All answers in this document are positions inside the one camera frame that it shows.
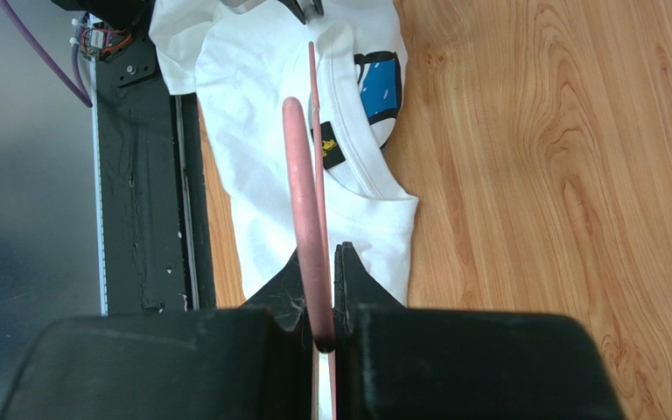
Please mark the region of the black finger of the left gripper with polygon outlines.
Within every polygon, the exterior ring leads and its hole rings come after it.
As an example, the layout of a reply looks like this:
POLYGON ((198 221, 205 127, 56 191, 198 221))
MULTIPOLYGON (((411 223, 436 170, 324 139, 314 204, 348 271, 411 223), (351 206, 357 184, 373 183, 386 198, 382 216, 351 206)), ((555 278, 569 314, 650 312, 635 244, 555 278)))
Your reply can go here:
POLYGON ((325 15, 322 0, 278 0, 278 2, 303 25, 325 15))

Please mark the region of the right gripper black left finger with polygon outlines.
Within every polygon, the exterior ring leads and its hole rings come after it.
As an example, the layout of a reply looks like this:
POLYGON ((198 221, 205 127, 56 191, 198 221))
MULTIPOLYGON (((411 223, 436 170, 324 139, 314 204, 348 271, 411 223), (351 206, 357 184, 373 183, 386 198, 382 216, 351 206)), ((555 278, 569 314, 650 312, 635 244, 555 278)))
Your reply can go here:
POLYGON ((29 349, 2 419, 310 419, 313 344, 292 256, 234 309, 65 318, 29 349))

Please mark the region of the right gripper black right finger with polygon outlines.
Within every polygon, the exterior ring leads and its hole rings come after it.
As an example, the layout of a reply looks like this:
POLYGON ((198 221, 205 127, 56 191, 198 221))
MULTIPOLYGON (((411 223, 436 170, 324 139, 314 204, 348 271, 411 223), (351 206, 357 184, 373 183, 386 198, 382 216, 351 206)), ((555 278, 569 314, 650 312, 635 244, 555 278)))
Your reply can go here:
POLYGON ((410 309, 335 262, 338 419, 621 419, 591 335, 550 313, 410 309))

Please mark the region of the white flower print t-shirt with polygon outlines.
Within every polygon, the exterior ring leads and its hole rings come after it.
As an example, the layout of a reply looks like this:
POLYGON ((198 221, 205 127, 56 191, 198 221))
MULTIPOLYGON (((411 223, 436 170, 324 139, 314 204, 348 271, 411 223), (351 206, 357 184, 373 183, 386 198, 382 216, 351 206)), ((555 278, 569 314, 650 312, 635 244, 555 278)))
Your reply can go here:
POLYGON ((295 249, 283 134, 288 97, 309 110, 317 65, 331 248, 351 242, 367 272, 405 302, 418 200, 383 152, 403 104, 408 54, 390 1, 326 1, 301 23, 266 1, 237 14, 220 1, 159 1, 150 24, 164 81, 196 94, 230 198, 246 297, 295 249))

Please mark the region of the pink wire hanger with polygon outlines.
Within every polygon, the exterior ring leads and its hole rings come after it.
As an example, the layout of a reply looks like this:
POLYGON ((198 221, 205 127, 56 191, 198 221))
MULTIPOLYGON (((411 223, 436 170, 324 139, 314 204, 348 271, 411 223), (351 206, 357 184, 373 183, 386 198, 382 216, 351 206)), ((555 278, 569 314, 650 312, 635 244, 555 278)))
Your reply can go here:
POLYGON ((308 44, 311 123, 301 102, 288 97, 282 106, 285 157, 297 257, 314 344, 328 355, 332 418, 337 417, 336 332, 326 222, 322 134, 315 45, 308 44))

